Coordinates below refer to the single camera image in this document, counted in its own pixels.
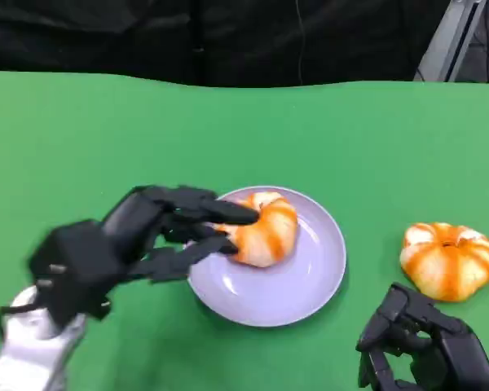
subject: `orange swirl bread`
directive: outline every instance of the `orange swirl bread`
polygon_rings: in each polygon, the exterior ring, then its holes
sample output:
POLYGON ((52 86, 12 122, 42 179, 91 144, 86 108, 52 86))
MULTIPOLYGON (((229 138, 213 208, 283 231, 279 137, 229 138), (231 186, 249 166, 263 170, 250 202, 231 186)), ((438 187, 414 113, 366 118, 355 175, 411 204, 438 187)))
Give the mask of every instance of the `orange swirl bread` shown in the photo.
POLYGON ((425 295, 463 301, 489 281, 489 239, 466 226, 418 223, 406 231, 400 264, 425 295))
POLYGON ((234 259, 256 267, 268 267, 288 256, 297 236, 297 213, 281 194, 273 191, 253 193, 238 204, 259 212, 259 220, 250 226, 217 228, 228 233, 228 238, 239 252, 234 259))

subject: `purple plate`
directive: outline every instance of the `purple plate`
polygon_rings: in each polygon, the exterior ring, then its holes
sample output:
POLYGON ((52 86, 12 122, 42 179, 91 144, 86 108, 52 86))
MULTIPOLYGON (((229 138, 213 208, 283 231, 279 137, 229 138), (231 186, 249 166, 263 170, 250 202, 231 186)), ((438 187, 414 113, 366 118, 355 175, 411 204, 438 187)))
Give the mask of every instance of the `purple plate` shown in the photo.
POLYGON ((234 322, 275 327, 297 322, 320 309, 339 288, 346 268, 341 230, 311 198, 283 187, 246 187, 224 195, 277 191, 296 208, 299 233, 292 255, 266 269, 240 265, 212 254, 192 267, 188 282, 213 311, 234 322))

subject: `black curtain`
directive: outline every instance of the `black curtain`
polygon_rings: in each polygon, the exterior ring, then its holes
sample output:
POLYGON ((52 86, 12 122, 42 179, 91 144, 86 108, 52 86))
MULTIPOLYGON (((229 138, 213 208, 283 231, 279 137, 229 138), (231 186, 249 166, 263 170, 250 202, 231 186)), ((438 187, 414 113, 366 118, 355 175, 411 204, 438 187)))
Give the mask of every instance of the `black curtain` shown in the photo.
POLYGON ((0 0, 0 69, 208 86, 411 80, 450 0, 0 0))

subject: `green table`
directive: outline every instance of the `green table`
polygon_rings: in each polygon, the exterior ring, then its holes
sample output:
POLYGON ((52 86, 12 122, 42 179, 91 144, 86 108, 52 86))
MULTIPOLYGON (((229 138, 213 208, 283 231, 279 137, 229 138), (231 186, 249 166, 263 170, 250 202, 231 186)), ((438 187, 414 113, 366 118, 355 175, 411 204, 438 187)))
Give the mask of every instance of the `green table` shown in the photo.
MULTIPOLYGON (((489 86, 211 90, 0 73, 0 305, 28 283, 25 258, 50 227, 101 218, 145 183, 306 193, 346 237, 341 291, 310 319, 261 330, 212 314, 187 283, 120 288, 70 362, 71 390, 355 390, 356 339, 390 283, 406 281, 405 228, 489 235, 489 86)), ((489 286, 442 309, 489 355, 489 286)))

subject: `robotic hand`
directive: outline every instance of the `robotic hand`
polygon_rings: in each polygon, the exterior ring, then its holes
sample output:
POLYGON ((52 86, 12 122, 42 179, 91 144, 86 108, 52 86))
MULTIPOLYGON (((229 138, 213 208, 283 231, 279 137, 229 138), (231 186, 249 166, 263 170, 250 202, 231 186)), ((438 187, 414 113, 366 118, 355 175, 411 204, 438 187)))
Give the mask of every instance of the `robotic hand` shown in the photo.
POLYGON ((237 251, 206 222, 257 220, 256 211, 216 200, 212 191, 136 187, 102 222, 54 229, 29 258, 33 286, 0 308, 0 391, 64 390, 65 363, 84 335, 86 316, 108 315, 109 292, 137 279, 185 279, 209 254, 237 251), (160 235, 196 243, 179 252, 154 248, 160 235))
POLYGON ((393 283, 357 344, 359 387, 374 391, 489 391, 489 360, 471 327, 393 283), (430 337, 420 337, 418 332, 430 337), (412 356, 416 384, 395 380, 384 352, 412 356))

